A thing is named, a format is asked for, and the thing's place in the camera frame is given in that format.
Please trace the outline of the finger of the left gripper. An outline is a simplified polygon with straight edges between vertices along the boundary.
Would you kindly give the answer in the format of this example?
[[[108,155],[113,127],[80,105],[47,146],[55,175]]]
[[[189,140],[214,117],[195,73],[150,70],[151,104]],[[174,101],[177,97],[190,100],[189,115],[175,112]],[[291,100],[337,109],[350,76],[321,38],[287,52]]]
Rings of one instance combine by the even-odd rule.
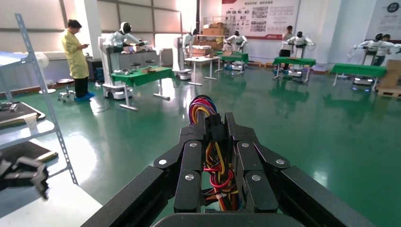
[[[28,157],[20,157],[16,161],[15,170],[16,186],[34,186],[39,195],[45,201],[48,200],[47,190],[49,186],[46,181],[49,173],[45,163]]]
[[[10,187],[15,187],[12,180],[7,178],[13,170],[13,163],[5,159],[0,159],[0,189],[5,190]]]

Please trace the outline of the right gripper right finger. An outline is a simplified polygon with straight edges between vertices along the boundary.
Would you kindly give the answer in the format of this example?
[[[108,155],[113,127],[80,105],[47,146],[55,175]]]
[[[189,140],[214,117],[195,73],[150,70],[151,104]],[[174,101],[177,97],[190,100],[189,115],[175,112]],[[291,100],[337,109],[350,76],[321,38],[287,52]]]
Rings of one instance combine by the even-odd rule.
[[[373,227],[374,223],[290,161],[262,145],[252,128],[225,114],[228,143],[243,208],[277,213],[303,227]]]

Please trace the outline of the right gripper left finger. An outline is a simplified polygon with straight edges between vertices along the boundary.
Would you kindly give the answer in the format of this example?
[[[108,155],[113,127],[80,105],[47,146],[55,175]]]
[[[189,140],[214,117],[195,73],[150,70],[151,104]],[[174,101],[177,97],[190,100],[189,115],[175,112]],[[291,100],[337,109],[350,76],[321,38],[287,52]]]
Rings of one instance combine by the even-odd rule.
[[[177,145],[155,159],[125,187],[113,196],[84,227],[149,227],[174,197],[177,190],[193,192],[194,205],[190,212],[199,210],[201,172],[203,170],[204,140],[207,136],[206,115],[198,113],[198,122],[180,131]]]

